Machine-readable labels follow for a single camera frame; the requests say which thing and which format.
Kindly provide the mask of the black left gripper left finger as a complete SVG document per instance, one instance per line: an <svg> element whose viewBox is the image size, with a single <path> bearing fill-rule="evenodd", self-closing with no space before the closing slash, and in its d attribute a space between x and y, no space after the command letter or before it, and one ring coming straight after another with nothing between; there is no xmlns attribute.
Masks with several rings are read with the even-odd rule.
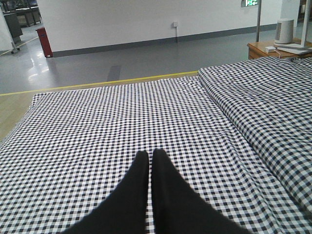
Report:
<svg viewBox="0 0 312 234"><path fill-rule="evenodd" d="M144 234L148 199L149 157L135 159L113 192L90 214L64 234Z"/></svg>

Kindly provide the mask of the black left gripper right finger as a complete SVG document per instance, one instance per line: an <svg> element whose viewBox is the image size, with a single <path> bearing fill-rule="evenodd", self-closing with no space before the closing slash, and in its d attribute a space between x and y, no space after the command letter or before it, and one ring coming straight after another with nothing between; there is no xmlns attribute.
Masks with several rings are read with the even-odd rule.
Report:
<svg viewBox="0 0 312 234"><path fill-rule="evenodd" d="M157 234L247 234L206 203L181 177L167 153L155 149L152 206Z"/></svg>

